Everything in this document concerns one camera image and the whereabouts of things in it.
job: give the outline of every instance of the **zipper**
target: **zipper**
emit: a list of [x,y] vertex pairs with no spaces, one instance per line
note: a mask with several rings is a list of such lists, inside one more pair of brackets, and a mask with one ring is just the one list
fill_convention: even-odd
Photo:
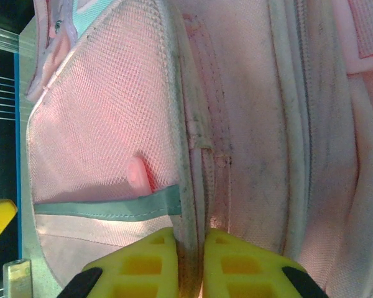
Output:
[[296,17],[297,17],[297,36],[300,47],[300,56],[303,70],[303,80],[305,89],[305,101],[306,101],[306,113],[308,120],[308,178],[307,178],[307,190],[306,190],[306,201],[309,205],[311,197],[311,185],[312,185],[312,113],[310,107],[313,100],[313,88],[311,79],[311,65],[310,65],[310,49],[308,44],[308,29],[307,29],[307,6],[306,0],[295,0],[296,2]]
[[303,246],[310,181],[310,132],[308,124],[308,85],[310,70],[302,63],[308,53],[305,10],[297,0],[269,1],[275,60],[282,92],[288,154],[288,219],[282,254],[297,260]]

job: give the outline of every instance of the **pink mesh fabric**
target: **pink mesh fabric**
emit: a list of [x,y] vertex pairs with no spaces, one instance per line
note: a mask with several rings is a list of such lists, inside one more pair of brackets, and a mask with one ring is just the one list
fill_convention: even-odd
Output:
[[177,182],[164,34],[150,0],[107,9],[84,34],[29,120],[34,202],[135,197],[132,156],[153,190]]
[[359,57],[373,55],[373,0],[349,0],[358,37]]

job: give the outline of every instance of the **teal trim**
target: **teal trim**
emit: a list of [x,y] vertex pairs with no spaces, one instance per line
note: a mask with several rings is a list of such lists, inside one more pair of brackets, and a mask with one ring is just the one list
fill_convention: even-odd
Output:
[[15,89],[15,143],[17,171],[17,208],[18,208],[18,257],[22,259],[22,201],[21,201],[21,118],[19,109],[19,54],[14,54]]
[[35,204],[34,209],[35,214],[140,222],[163,215],[180,215],[180,190],[178,185],[173,185],[149,196],[129,201]]

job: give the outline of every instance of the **stitching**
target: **stitching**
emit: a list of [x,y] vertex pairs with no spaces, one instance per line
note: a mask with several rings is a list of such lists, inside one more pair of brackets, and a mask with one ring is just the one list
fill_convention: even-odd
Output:
[[[213,113],[218,113],[219,115],[223,115],[223,107],[222,107],[222,104],[224,103],[225,101],[225,98],[224,98],[224,87],[223,87],[223,83],[221,81],[221,75],[220,73],[218,72],[218,65],[217,65],[217,59],[216,59],[216,53],[214,51],[214,48],[213,48],[213,45],[211,43],[211,37],[210,37],[210,34],[207,32],[206,30],[206,27],[204,27],[201,22],[198,20],[198,19],[195,19],[198,23],[199,23],[199,29],[194,31],[193,34],[191,35],[191,37],[194,37],[191,38],[192,40],[195,41],[195,44],[196,44],[196,48],[198,50],[198,58],[199,58],[199,61],[200,61],[200,69],[201,69],[201,73],[205,74],[205,70],[204,70],[204,67],[203,67],[203,55],[205,55],[207,58],[208,58],[208,67],[207,67],[207,70],[208,70],[208,75],[210,75],[211,77],[211,81],[214,83],[213,86],[214,86],[214,101],[213,104],[214,106],[208,106],[208,109],[209,109],[209,112],[210,112],[210,115],[212,116]],[[199,41],[203,42],[203,49],[201,49],[200,47],[200,44],[199,44]],[[206,94],[206,97],[208,97],[208,94],[210,93],[208,90],[212,89],[211,87],[209,88],[209,85],[207,84],[206,80],[203,79],[203,86],[204,86],[204,92]],[[226,133],[226,139],[229,138],[229,125],[228,123],[226,123],[226,121],[224,120],[224,117],[218,117],[217,119],[219,121],[219,129],[221,130],[221,136],[223,136],[225,133]],[[220,137],[219,140],[217,140],[215,138],[216,136],[216,129],[214,127],[214,122],[211,123],[211,126],[212,126],[212,129],[213,129],[213,133],[214,133],[214,145],[216,147],[220,147],[221,151],[223,150],[230,150],[231,149],[231,145],[229,143],[229,141],[224,141],[224,138],[223,137]]]
[[69,236],[63,236],[63,235],[52,235],[52,234],[46,234],[46,233],[39,233],[40,236],[50,236],[50,237],[60,237],[60,238],[66,238],[66,239],[76,239],[76,240],[81,240],[81,241],[86,241],[86,242],[92,242],[92,243],[97,243],[97,244],[104,244],[108,246],[116,246],[116,247],[124,247],[122,245],[115,245],[115,244],[109,244],[109,243],[104,243],[104,242],[99,242],[99,241],[93,241],[89,239],[84,239],[80,237],[69,237]]
[[[175,210],[175,209],[179,209],[179,208],[181,208],[181,205],[177,205],[175,207],[170,207],[170,208],[160,208],[160,209],[153,210],[153,211],[150,211],[150,212],[147,212],[147,213],[144,213],[144,214],[137,214],[137,215],[127,215],[127,214],[92,214],[92,213],[81,213],[81,212],[73,212],[73,211],[64,212],[64,214],[66,214],[66,215],[69,215],[69,214],[90,215],[90,216],[95,216],[95,217],[130,218],[130,219],[133,219],[133,218],[143,217],[143,216],[146,216],[146,215],[154,214],[154,213],[165,211],[165,210]],[[46,215],[58,215],[58,214],[54,214],[52,212],[39,212],[39,211],[37,211],[36,213],[37,214],[46,214]]]

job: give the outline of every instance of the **pink fabric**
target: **pink fabric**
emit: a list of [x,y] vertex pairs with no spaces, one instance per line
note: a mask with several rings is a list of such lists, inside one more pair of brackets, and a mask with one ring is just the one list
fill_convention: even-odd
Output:
[[[34,1],[37,16],[36,71],[27,92],[37,102],[60,63],[75,44],[76,32],[71,21],[72,0]],[[60,30],[55,24],[60,20]]]
[[373,0],[332,3],[347,73],[373,70]]
[[144,222],[115,222],[74,216],[36,215],[36,231],[47,264],[65,287],[87,263],[130,245],[161,228],[167,215]]
[[167,1],[114,3],[31,115],[34,201],[133,197],[125,162],[140,154],[154,189],[182,183],[187,297],[202,268],[185,260],[199,260],[209,221],[295,258],[330,296],[373,297],[371,6],[298,3],[303,20],[293,1],[175,1],[183,19]]
[[159,23],[149,13],[141,19],[130,6],[121,22],[87,36],[35,106],[28,129],[34,202],[134,198],[133,156],[144,160],[153,190],[177,183],[164,40],[146,27]]

